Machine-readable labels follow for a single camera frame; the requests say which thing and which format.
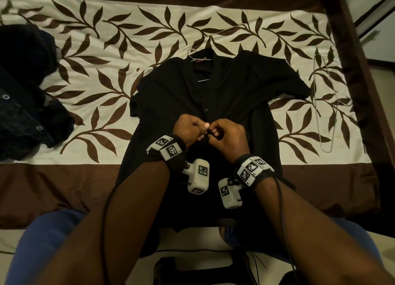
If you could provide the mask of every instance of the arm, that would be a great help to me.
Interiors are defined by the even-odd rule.
[[[209,135],[209,143],[234,163],[250,153],[243,126],[227,119],[211,124],[210,130],[221,140]],[[395,279],[358,243],[329,217],[279,182],[284,205],[284,221],[289,249],[298,270],[318,285],[358,284],[393,285]],[[279,193],[275,180],[266,178],[256,187],[256,196],[277,235],[285,243]]]
[[[200,119],[182,115],[173,133],[187,147],[209,127]],[[106,215],[106,263],[112,285],[124,284],[137,262],[169,182],[164,161],[146,162],[114,193]],[[99,250],[105,200],[86,216],[41,273],[37,285],[103,284]]]

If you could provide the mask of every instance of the white sensor device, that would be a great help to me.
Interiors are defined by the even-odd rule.
[[[201,195],[209,189],[210,164],[206,160],[198,158],[193,163],[186,163],[186,168],[182,172],[189,175],[190,193]]]
[[[235,185],[234,180],[230,178],[225,178],[218,182],[218,188],[220,190],[222,204],[226,209],[234,209],[240,207],[243,202],[240,201],[240,193],[239,190],[242,189],[242,186]]]

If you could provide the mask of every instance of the bed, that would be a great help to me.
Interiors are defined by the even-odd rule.
[[[391,235],[395,146],[344,0],[0,0],[0,10],[1,24],[55,37],[59,70],[42,88],[76,123],[59,147],[0,165],[1,228],[63,207],[89,211],[114,186],[139,123],[128,104],[140,78],[212,48],[289,63],[312,94],[270,102],[284,176],[325,213]]]

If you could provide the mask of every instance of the hand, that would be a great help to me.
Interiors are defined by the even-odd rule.
[[[246,132],[242,125],[228,119],[218,119],[211,123],[210,130],[216,137],[220,134],[224,135],[221,140],[217,140],[209,134],[209,143],[217,148],[230,163],[234,163],[241,155],[250,153]]]
[[[188,148],[197,140],[201,140],[209,127],[209,123],[203,122],[198,117],[182,114],[174,125],[173,133],[178,135]]]

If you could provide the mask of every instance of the floor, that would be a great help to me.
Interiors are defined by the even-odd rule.
[[[381,68],[371,68],[382,105],[386,112],[392,133],[395,134],[395,75],[392,71]],[[23,231],[0,230],[0,250],[13,251]],[[386,269],[395,277],[395,239],[370,233],[382,255]],[[213,249],[227,250],[229,247],[221,239],[218,228],[195,228],[185,229],[175,233],[172,229],[161,230],[161,249]],[[175,256],[176,265],[179,270],[196,270],[204,268],[222,267],[231,264],[228,253],[213,252],[160,252],[140,259],[131,273],[127,285],[152,285],[153,268],[155,263],[165,256]],[[289,264],[273,259],[264,254],[257,254],[266,268],[257,261],[260,285],[278,284],[282,276],[291,270]],[[12,255],[0,254],[0,285],[4,284],[6,273],[11,263]],[[254,261],[250,256],[253,274],[256,276]]]

